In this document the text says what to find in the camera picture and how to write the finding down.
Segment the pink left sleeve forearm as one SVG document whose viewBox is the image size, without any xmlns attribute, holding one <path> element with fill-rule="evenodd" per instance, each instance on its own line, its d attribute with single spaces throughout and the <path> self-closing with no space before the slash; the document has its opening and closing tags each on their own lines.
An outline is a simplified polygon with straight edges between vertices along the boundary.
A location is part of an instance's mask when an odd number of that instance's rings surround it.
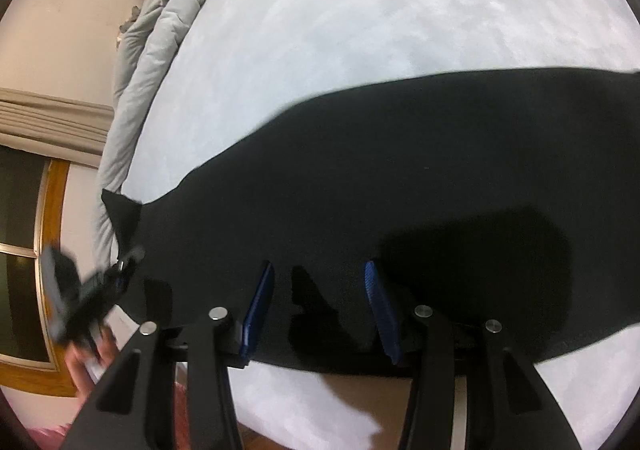
<svg viewBox="0 0 640 450">
<path fill-rule="evenodd" d="M 27 433 L 40 450 L 60 450 L 72 424 L 55 427 L 28 428 Z"/>
</svg>

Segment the person's left hand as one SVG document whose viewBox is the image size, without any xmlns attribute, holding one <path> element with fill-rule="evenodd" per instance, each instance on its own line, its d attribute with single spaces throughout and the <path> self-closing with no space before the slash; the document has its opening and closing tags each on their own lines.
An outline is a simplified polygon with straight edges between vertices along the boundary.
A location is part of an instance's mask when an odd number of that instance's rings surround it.
<svg viewBox="0 0 640 450">
<path fill-rule="evenodd" d="M 74 343 L 68 344 L 65 348 L 66 368 L 76 387 L 76 397 L 81 404 L 90 396 L 102 373 L 119 355 L 116 337 L 107 325 L 101 328 L 96 350 L 98 352 Z"/>
</svg>

